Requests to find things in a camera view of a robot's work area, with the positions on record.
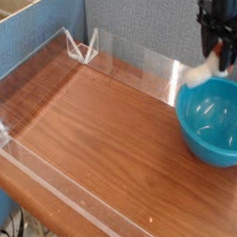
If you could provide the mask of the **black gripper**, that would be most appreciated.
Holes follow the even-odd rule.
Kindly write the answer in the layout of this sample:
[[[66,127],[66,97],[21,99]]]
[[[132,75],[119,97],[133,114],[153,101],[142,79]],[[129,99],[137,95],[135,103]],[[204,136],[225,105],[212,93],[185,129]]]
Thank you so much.
[[[220,53],[219,70],[230,69],[237,58],[237,0],[198,0],[198,5],[203,56]]]

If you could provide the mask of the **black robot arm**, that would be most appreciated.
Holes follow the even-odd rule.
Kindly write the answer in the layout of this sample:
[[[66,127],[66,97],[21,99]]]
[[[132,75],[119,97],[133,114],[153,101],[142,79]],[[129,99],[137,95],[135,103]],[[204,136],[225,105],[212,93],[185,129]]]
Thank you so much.
[[[218,69],[225,71],[237,59],[237,0],[198,0],[203,56],[221,43]]]

